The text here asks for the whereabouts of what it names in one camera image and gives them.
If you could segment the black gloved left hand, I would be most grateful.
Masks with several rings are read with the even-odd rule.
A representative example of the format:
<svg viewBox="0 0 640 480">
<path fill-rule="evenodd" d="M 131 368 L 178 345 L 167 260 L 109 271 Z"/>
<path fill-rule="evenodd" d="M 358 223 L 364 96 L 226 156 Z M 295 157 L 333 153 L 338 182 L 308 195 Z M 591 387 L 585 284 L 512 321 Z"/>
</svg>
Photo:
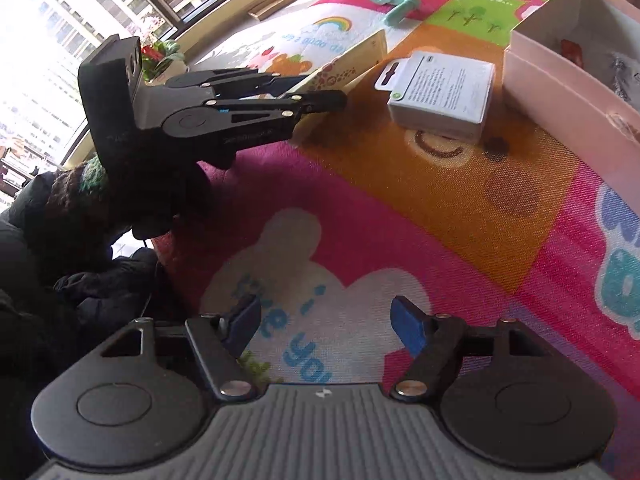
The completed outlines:
<svg viewBox="0 0 640 480">
<path fill-rule="evenodd" d="M 176 220 L 206 214 L 212 186 L 198 164 L 142 162 L 120 174 L 97 154 L 43 180 L 47 226 L 108 242 L 127 231 L 139 240 L 167 234 Z"/>
</svg>

